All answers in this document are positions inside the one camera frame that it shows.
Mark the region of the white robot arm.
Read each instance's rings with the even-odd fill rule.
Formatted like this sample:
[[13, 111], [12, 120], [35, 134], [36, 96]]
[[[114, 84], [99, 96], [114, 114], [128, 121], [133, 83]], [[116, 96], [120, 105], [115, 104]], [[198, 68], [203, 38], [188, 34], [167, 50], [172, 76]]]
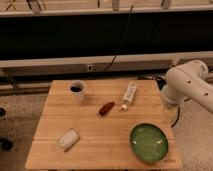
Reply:
[[170, 68], [161, 99], [167, 108], [179, 106], [188, 97], [213, 114], [213, 86], [205, 81], [208, 67], [201, 60], [193, 60]]

